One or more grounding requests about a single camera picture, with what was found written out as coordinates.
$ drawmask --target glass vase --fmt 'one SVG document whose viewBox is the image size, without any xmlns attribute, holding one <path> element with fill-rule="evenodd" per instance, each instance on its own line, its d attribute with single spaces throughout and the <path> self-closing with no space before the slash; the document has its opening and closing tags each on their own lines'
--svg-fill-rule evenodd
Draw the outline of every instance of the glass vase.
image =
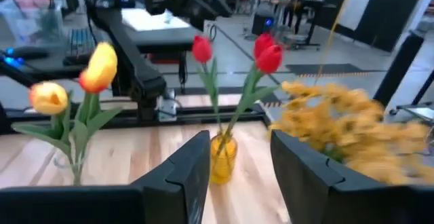
<svg viewBox="0 0 434 224">
<path fill-rule="evenodd" d="M 84 164 L 85 157 L 74 164 L 71 164 L 66 156 L 54 158 L 54 165 L 62 176 L 63 185 L 67 186 L 83 185 Z"/>
<path fill-rule="evenodd" d="M 224 143 L 220 155 L 218 148 Z M 235 160 L 237 157 L 238 143 L 232 135 L 224 137 L 218 134 L 211 139 L 211 182 L 224 184 L 232 178 Z"/>
</svg>

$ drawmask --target wooden tabletop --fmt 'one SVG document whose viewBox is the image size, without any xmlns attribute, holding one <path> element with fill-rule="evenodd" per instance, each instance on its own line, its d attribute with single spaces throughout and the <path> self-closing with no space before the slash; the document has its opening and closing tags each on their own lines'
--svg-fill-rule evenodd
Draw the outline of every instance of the wooden tabletop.
<svg viewBox="0 0 434 224">
<path fill-rule="evenodd" d="M 239 98 L 222 95 L 220 104 L 236 105 Z M 184 107 L 210 104 L 207 96 L 177 99 Z M 209 130 L 215 135 L 217 129 L 217 125 L 209 124 L 101 130 L 89 145 L 84 183 L 131 183 L 158 166 L 198 131 Z M 239 143 L 239 153 L 233 178 L 226 185 L 210 185 L 203 223 L 288 223 L 288 212 L 273 171 L 266 127 L 262 122 L 239 122 L 234 137 Z M 25 135 L 0 136 L 0 188 L 63 185 L 62 174 L 53 164 L 56 157 L 62 157 L 61 152 L 48 143 Z"/>
</svg>

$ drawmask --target yellow vase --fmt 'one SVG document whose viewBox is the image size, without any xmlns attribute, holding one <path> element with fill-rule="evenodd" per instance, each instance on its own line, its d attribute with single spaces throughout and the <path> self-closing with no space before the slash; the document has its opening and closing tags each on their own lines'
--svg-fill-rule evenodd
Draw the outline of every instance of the yellow vase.
<svg viewBox="0 0 434 224">
<path fill-rule="evenodd" d="M 217 156 L 219 146 L 224 143 L 223 150 Z M 232 137 L 224 138 L 221 134 L 211 140 L 211 182 L 224 184 L 230 181 L 237 157 L 238 144 Z"/>
</svg>

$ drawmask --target black mat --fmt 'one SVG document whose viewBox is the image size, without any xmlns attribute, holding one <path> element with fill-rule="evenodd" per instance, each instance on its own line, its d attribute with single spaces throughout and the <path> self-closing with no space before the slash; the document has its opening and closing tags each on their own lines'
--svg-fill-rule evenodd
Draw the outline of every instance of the black mat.
<svg viewBox="0 0 434 224">
<path fill-rule="evenodd" d="M 173 89 L 175 89 L 175 94 L 177 96 L 206 95 L 207 94 L 205 88 L 185 88 L 184 94 L 181 92 L 180 88 L 173 88 Z M 223 94 L 241 94 L 241 92 L 242 92 L 241 87 L 223 87 L 223 88 L 219 88 L 218 90 L 219 90 L 219 94 L 221 94 L 221 95 L 223 95 Z M 281 101 L 274 94 L 271 94 L 271 95 L 261 99 L 261 102 L 266 107 L 280 107 L 281 106 Z"/>
<path fill-rule="evenodd" d="M 316 76 L 320 70 L 320 64 L 287 64 L 285 66 L 288 70 L 297 76 Z M 357 68 L 352 64 L 324 64 L 321 76 L 341 76 L 341 75 L 365 75 L 369 72 L 378 71 L 365 71 Z"/>
</svg>

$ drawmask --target yellow-red tulip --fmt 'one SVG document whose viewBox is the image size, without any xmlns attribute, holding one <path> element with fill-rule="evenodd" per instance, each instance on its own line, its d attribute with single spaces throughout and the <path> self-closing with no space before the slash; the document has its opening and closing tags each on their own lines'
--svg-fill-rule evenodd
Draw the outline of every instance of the yellow-red tulip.
<svg viewBox="0 0 434 224">
<path fill-rule="evenodd" d="M 99 43 L 86 70 L 80 74 L 80 86 L 91 93 L 99 93 L 111 85 L 117 72 L 117 56 L 108 43 Z"/>
<path fill-rule="evenodd" d="M 46 81 L 31 87 L 30 103 L 39 113 L 56 115 L 68 106 L 68 94 L 61 85 Z"/>
</svg>

